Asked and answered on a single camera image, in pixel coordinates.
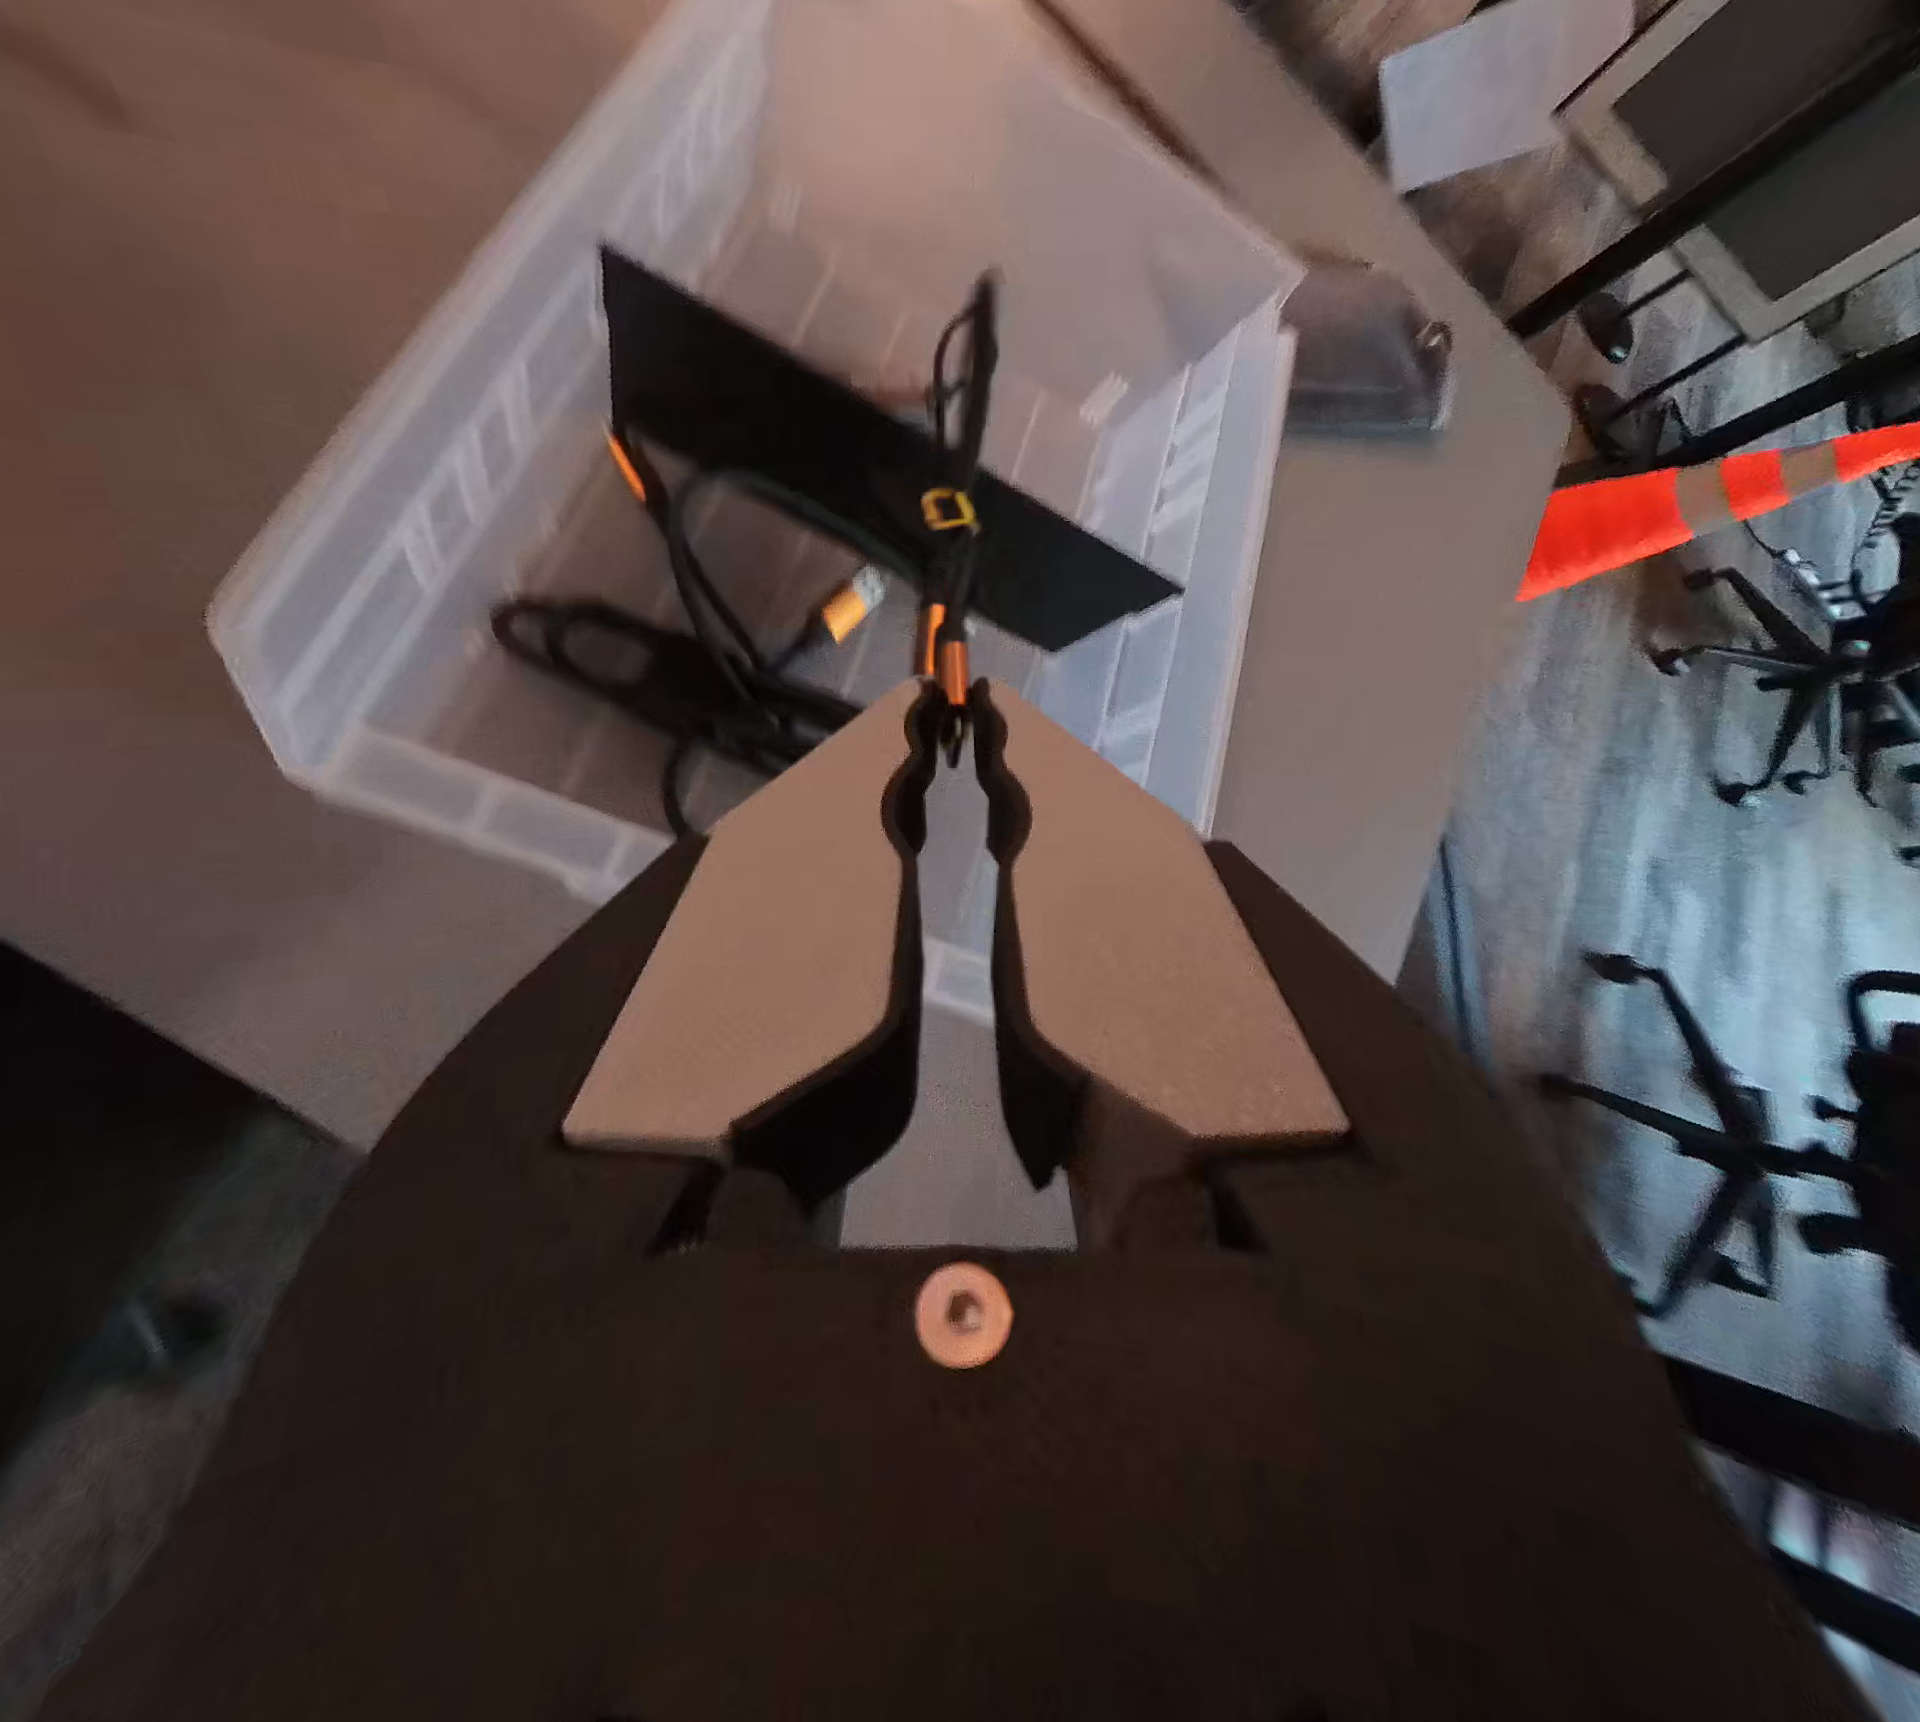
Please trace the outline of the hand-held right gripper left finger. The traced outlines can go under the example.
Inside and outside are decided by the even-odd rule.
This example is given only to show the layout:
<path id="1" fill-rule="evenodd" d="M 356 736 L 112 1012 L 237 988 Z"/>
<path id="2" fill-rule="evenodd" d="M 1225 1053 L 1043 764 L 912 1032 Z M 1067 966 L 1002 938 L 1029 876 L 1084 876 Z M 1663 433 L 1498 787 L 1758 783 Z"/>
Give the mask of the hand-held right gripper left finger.
<path id="1" fill-rule="evenodd" d="M 699 847 L 563 1144 L 751 1168 L 823 1207 L 916 1102 L 939 701 L 907 680 Z"/>

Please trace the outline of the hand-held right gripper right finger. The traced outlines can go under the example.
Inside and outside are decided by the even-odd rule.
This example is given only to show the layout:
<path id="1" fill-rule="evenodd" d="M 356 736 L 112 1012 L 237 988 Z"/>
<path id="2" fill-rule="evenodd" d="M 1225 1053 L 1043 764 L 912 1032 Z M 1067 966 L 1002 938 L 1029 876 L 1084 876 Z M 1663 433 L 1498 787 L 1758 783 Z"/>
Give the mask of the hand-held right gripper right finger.
<path id="1" fill-rule="evenodd" d="M 980 680 L 1002 1121 L 1035 1187 L 1126 1215 L 1165 1181 L 1350 1139 L 1195 829 Z"/>

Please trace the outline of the black strapped cable orange plugs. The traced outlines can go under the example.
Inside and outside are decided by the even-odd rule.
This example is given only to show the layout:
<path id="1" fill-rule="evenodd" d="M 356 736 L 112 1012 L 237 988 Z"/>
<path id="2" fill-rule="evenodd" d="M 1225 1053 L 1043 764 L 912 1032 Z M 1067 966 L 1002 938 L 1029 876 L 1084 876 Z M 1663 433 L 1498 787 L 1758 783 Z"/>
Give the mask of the black strapped cable orange plugs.
<path id="1" fill-rule="evenodd" d="M 933 385 L 928 388 L 929 458 L 922 494 L 938 486 L 968 489 L 976 512 L 1001 357 L 999 310 L 1001 278 L 996 269 L 983 269 L 962 310 L 934 343 Z M 977 524 L 977 534 L 928 534 L 929 547 L 922 564 L 916 677 L 939 703 L 934 741 L 947 768 L 957 768 L 969 740 L 973 666 L 968 617 L 977 581 L 977 551 L 985 537 L 980 513 Z"/>

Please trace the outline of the thin black cable orange plugs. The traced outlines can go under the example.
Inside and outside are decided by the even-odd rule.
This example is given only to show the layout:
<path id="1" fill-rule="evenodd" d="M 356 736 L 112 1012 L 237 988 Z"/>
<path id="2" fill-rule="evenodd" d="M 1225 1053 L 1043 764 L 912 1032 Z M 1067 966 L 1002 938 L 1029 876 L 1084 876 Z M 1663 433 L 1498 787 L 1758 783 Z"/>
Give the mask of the thin black cable orange plugs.
<path id="1" fill-rule="evenodd" d="M 851 701 L 799 678 L 799 663 L 840 649 L 875 616 L 887 575 L 862 564 L 808 611 L 780 650 L 768 650 L 699 560 L 690 505 L 732 486 L 789 522 L 813 522 L 815 512 L 795 491 L 745 470 L 696 468 L 670 486 L 630 429 L 611 429 L 606 447 L 662 541 L 686 626 L 660 627 L 596 597 L 519 594 L 492 604 L 491 631 L 516 663 L 666 740 L 660 807 L 670 835 L 689 839 L 696 762 L 715 757 L 773 781 L 853 719 Z"/>

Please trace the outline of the clear plastic bin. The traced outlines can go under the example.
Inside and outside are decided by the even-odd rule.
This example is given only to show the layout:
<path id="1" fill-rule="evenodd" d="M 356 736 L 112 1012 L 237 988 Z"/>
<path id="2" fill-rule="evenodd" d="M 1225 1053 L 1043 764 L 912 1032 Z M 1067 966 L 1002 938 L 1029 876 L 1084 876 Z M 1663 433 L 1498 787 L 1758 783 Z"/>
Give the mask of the clear plastic bin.
<path id="1" fill-rule="evenodd" d="M 682 627 L 605 439 L 601 246 L 909 400 L 996 269 L 983 468 L 1182 594 L 1067 652 L 973 619 L 976 672 L 1212 830 L 1305 269 L 1022 0 L 672 0 L 216 594 L 282 774 L 591 905 L 667 847 L 666 741 L 491 632 Z"/>

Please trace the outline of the black office chair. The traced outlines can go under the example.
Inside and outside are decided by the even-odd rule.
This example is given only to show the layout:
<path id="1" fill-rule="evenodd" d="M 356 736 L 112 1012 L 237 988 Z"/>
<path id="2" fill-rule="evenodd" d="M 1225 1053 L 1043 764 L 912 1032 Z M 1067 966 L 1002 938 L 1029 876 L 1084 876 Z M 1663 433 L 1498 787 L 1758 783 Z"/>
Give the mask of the black office chair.
<path id="1" fill-rule="evenodd" d="M 1768 1094 L 1736 1079 L 1717 1054 L 1697 1014 L 1672 975 L 1630 956 L 1588 953 L 1585 966 L 1615 988 L 1650 985 L 1691 1061 L 1691 1082 L 1711 1107 L 1701 1125 L 1672 1110 L 1634 1102 L 1617 1093 L 1547 1072 L 1538 1093 L 1594 1105 L 1641 1130 L 1665 1139 L 1668 1149 L 1710 1166 L 1717 1187 L 1674 1248 L 1654 1296 L 1634 1304 L 1648 1322 L 1663 1322 L 1701 1285 L 1719 1285 L 1758 1301 L 1775 1291 L 1780 1202 L 1778 1181 L 1828 1181 L 1846 1200 L 1846 1211 L 1816 1211 L 1796 1220 L 1811 1256 L 1870 1256 L 1884 1272 L 1884 1308 L 1908 1345 L 1917 1350 L 1917 1026 L 1900 1019 L 1879 1035 L 1870 1006 L 1917 998 L 1913 970 L 1861 970 L 1844 988 L 1849 1053 L 1844 1061 L 1851 1105 L 1811 1099 L 1822 1124 L 1846 1125 L 1842 1153 L 1819 1144 L 1787 1149 L 1775 1139 Z"/>

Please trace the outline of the black bin divider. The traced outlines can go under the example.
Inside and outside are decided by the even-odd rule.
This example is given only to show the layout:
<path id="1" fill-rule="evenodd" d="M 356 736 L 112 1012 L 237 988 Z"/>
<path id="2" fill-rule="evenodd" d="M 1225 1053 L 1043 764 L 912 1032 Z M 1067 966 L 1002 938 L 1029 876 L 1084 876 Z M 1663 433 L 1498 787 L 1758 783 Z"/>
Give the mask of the black bin divider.
<path id="1" fill-rule="evenodd" d="M 813 527 L 916 589 L 928 428 L 808 365 L 615 246 L 600 250 L 611 423 L 694 468 L 745 470 L 795 491 Z M 983 543 L 969 617 L 1061 652 L 1183 584 L 977 473 Z"/>

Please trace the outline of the orange white striped cone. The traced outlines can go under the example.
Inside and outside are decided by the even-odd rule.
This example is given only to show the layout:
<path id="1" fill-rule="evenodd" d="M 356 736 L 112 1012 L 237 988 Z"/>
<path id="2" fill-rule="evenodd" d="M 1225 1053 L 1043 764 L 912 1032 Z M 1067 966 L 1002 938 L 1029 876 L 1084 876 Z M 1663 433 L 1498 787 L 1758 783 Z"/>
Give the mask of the orange white striped cone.
<path id="1" fill-rule="evenodd" d="M 1573 486 L 1549 495 L 1518 603 L 1663 556 L 1698 537 L 1758 522 L 1809 494 L 1917 459 L 1917 425 Z"/>

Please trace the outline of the plain white paper sheet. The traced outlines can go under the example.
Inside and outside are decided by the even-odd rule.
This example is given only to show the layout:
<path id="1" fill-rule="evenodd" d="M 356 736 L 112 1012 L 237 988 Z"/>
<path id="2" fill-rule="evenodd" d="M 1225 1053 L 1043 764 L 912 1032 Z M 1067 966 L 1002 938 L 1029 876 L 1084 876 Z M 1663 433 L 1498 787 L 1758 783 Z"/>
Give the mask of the plain white paper sheet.
<path id="1" fill-rule="evenodd" d="M 1555 115 L 1634 35 L 1639 0 L 1503 0 L 1380 67 L 1399 195 L 1547 151 Z"/>

